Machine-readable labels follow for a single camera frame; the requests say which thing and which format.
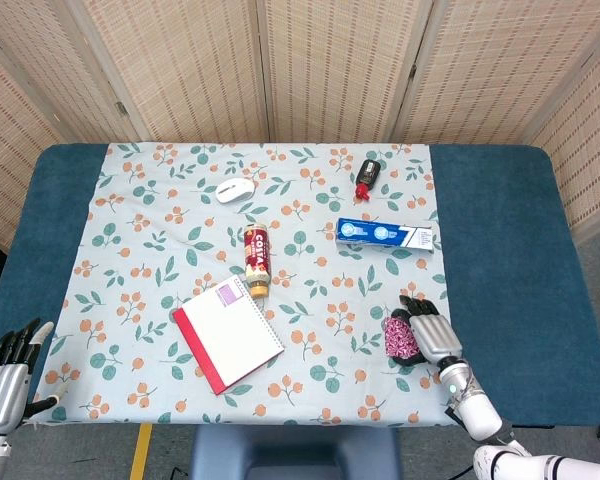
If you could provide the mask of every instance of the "red notebook cover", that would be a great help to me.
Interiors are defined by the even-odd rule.
[[[216,395],[221,394],[229,387],[229,385],[225,385],[222,382],[222,379],[220,378],[220,375],[218,375],[216,367],[213,365],[213,362],[209,358],[207,351],[204,349],[204,346],[202,345],[200,338],[198,338],[198,335],[196,334],[193,325],[191,325],[187,314],[184,313],[184,310],[182,308],[179,308],[178,310],[173,312],[173,318],[175,318],[176,324],[180,328],[180,331],[182,332],[182,335],[184,336],[187,345],[189,345],[191,353],[193,353],[193,356],[196,357],[196,360],[198,361],[198,366],[204,373],[205,377],[207,377],[207,380],[211,385],[211,390],[213,390],[213,393],[215,393]]]

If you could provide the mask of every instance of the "toothpaste box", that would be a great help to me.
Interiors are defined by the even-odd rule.
[[[352,218],[338,219],[336,242],[368,243],[433,251],[433,234],[430,227],[409,227]]]

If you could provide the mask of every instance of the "red bottle cap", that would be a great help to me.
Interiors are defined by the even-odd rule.
[[[366,183],[356,185],[356,197],[361,200],[369,200],[369,186]]]

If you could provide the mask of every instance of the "spiral binding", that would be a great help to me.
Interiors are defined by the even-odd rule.
[[[264,323],[265,327],[269,331],[269,334],[278,343],[278,347],[284,349],[284,345],[282,345],[282,342],[280,341],[280,337],[278,337],[278,334],[276,332],[274,332],[274,330],[271,328],[271,325],[269,324],[269,322],[267,321],[267,319],[264,318],[264,315],[262,314],[262,311],[260,310],[260,308],[258,307],[258,305],[256,305],[256,302],[253,300],[253,298],[251,298],[251,295],[249,295],[249,292],[247,292],[247,290],[245,289],[244,284],[242,283],[242,281],[238,279],[238,281],[235,282],[235,283],[236,283],[236,285],[238,285],[238,288],[243,293],[243,295],[247,297],[247,300],[249,300],[249,302],[251,303],[251,306],[253,307],[253,309],[258,313],[258,316],[260,317],[260,319]]]

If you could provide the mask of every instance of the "bottle cap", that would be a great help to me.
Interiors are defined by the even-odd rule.
[[[269,287],[266,285],[255,285],[249,289],[253,298],[262,298],[269,295]]]
[[[369,200],[369,187],[364,183],[359,183],[356,186],[356,197],[361,200]]]

